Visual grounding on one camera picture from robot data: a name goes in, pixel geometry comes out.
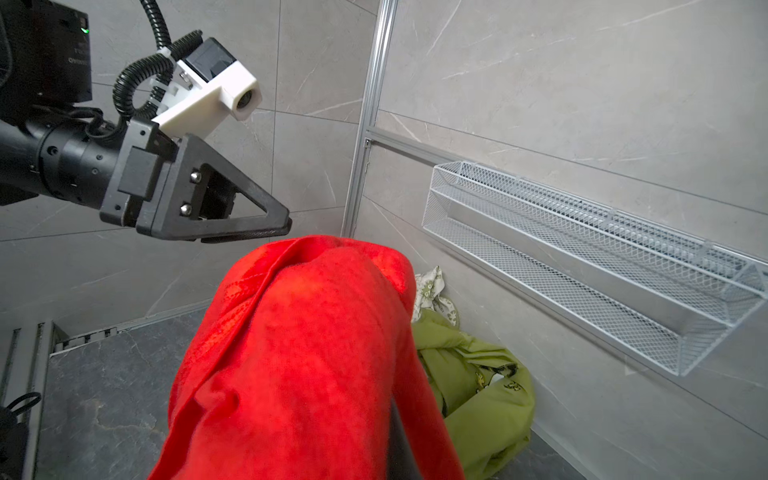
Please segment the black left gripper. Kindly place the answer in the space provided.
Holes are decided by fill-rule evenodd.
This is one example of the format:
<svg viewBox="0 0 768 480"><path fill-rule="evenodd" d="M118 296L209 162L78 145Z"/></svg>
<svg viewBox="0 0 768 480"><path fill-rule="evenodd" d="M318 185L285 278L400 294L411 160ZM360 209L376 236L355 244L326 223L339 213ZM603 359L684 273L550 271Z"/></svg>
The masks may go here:
<svg viewBox="0 0 768 480"><path fill-rule="evenodd" d="M128 124L100 219L160 240L225 243L284 236L290 211L205 140L176 143L153 121Z"/></svg>

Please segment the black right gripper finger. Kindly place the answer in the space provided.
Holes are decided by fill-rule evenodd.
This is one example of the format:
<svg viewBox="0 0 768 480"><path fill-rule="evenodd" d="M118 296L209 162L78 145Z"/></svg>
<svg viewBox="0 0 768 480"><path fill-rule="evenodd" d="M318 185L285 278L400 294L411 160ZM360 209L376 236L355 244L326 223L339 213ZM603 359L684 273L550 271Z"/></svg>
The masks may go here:
<svg viewBox="0 0 768 480"><path fill-rule="evenodd" d="M395 400L390 407L387 480L422 480Z"/></svg>

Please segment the red cloth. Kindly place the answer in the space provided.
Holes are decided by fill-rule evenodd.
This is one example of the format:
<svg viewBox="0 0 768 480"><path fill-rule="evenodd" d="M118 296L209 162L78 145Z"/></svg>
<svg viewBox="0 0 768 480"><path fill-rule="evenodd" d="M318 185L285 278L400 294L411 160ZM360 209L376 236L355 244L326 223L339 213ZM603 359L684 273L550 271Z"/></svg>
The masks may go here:
<svg viewBox="0 0 768 480"><path fill-rule="evenodd" d="M463 470L411 332L400 252L265 244L221 282L169 397L155 479L383 479L399 416L419 473Z"/></svg>

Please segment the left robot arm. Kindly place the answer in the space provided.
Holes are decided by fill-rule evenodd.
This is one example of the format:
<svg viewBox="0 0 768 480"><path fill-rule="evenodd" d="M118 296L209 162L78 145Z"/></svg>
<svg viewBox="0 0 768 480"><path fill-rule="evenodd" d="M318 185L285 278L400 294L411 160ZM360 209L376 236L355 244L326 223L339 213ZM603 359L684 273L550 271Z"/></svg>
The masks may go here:
<svg viewBox="0 0 768 480"><path fill-rule="evenodd" d="M143 10L155 51L116 77L116 121L91 104L88 16L53 1L1 5L1 202L47 196L161 240L288 234L288 209L207 142L260 104L256 78L216 39L170 36Z"/></svg>

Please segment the green cloth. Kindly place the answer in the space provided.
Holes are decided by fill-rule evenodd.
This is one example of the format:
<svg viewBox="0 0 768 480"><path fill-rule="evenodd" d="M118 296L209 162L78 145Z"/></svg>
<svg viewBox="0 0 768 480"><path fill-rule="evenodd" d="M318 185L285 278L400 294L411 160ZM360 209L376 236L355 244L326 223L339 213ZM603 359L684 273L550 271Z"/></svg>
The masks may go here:
<svg viewBox="0 0 768 480"><path fill-rule="evenodd" d="M467 479L489 479L530 443L536 395L506 348L424 309L412 334L438 410Z"/></svg>

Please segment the white patterned cloth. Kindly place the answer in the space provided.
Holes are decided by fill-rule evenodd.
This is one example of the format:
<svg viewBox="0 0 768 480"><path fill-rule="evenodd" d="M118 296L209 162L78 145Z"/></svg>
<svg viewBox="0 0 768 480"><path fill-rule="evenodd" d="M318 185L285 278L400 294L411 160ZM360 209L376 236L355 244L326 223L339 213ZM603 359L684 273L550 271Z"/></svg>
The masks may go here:
<svg viewBox="0 0 768 480"><path fill-rule="evenodd" d="M411 322L421 319L425 311L439 314L452 328L460 326L460 316L454 302L444 295L446 283L440 266L435 266L426 273L416 274L416 296Z"/></svg>

